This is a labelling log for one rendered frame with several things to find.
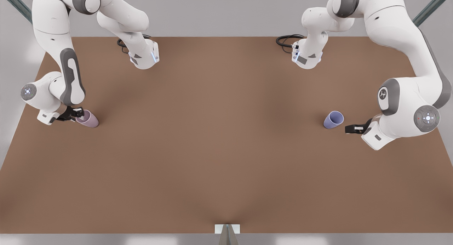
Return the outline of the pink cup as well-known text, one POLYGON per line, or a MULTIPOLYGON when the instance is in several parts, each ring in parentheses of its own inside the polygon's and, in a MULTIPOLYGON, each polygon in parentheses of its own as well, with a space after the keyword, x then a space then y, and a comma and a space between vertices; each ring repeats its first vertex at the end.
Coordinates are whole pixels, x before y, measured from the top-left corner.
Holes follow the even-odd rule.
POLYGON ((99 125, 97 118, 88 110, 84 110, 83 116, 76 117, 76 121, 86 127, 95 128, 99 125))

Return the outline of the purple cup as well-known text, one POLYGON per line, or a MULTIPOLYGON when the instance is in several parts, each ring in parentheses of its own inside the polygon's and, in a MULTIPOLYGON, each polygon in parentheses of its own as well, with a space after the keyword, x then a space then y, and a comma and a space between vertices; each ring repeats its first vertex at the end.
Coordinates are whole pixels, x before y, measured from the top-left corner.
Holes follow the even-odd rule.
POLYGON ((344 121, 344 116, 339 111, 330 112, 323 122, 323 126, 326 129, 333 129, 341 125, 344 121))

